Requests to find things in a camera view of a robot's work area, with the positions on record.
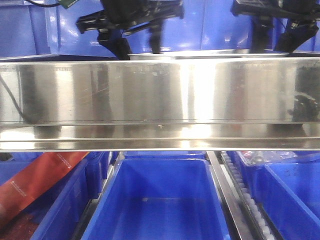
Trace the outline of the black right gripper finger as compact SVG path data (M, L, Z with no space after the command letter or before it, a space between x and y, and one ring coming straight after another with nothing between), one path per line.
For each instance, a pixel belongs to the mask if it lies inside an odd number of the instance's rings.
M273 49L276 52L292 53L315 37L318 30L315 20L288 20L284 32L279 36Z
M273 28L270 16L251 17L251 53L264 53L270 44L270 34Z

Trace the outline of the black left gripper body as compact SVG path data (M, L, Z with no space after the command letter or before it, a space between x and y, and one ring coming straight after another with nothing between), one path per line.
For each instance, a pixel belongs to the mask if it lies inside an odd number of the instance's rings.
M181 0L102 0L103 10L81 16L76 26L81 34L124 30L134 34L170 18L184 18Z

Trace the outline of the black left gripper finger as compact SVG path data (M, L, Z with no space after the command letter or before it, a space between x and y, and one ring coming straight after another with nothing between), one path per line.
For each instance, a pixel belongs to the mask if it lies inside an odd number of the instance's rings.
M161 38L163 31L163 22L158 22L152 25L149 29L149 45L153 54L159 54L161 52Z
M98 43L113 53L119 60L129 60L131 47L120 29L99 29Z

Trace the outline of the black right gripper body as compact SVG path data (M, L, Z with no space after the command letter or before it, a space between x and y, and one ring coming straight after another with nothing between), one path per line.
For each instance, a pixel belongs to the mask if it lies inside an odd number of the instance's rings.
M319 21L320 4L316 0L234 0L234 16L265 16L296 21Z

